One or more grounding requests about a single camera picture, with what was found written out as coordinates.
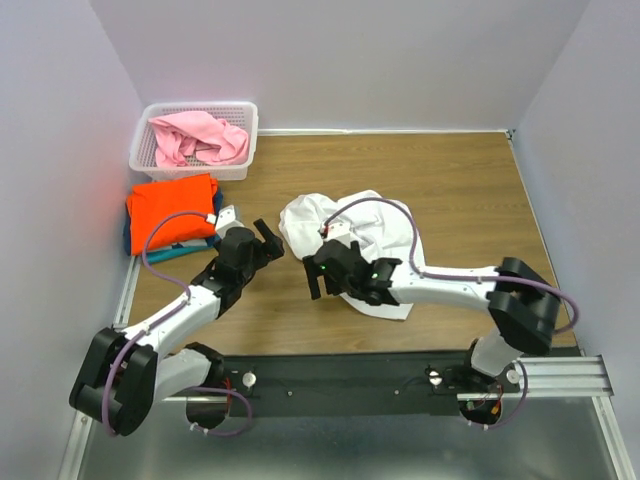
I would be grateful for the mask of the white t shirt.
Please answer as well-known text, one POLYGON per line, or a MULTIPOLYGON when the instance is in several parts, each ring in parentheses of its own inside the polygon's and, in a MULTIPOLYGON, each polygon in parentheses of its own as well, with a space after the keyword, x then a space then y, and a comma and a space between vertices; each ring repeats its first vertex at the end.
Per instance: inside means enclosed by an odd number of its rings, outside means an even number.
POLYGON ((413 240, 413 227, 405 217, 409 208, 398 201, 391 206, 380 200, 374 190, 361 191, 338 200, 320 193, 300 195, 280 212, 278 228, 294 256, 301 260, 322 246, 320 229, 340 208, 363 199, 351 206, 330 223, 349 227, 350 238, 359 243, 367 261, 379 257, 409 259, 413 240))

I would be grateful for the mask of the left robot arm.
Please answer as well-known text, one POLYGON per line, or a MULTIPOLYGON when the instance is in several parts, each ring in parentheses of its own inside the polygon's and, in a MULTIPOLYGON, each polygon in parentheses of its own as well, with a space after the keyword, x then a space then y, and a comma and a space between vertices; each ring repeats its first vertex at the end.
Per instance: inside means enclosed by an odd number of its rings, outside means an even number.
POLYGON ((181 295, 146 320, 91 340, 69 394, 70 406, 112 435, 137 430, 152 406, 182 390, 214 393, 222 380, 213 350, 174 349, 230 310, 255 274, 284 254, 282 239, 263 219, 230 228, 218 254, 181 295))

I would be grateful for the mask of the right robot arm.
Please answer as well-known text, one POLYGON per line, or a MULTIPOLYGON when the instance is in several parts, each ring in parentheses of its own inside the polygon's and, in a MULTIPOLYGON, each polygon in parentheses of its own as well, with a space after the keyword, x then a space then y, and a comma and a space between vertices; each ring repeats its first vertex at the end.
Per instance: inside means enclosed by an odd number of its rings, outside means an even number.
POLYGON ((497 267, 419 271, 397 258, 368 262, 356 243, 329 240, 303 265, 314 300, 321 296, 322 278, 329 295, 345 294, 369 306, 443 304, 489 315, 495 326, 473 344, 459 370, 471 391, 485 390, 521 355, 551 350, 560 292, 519 259, 506 257, 497 267))

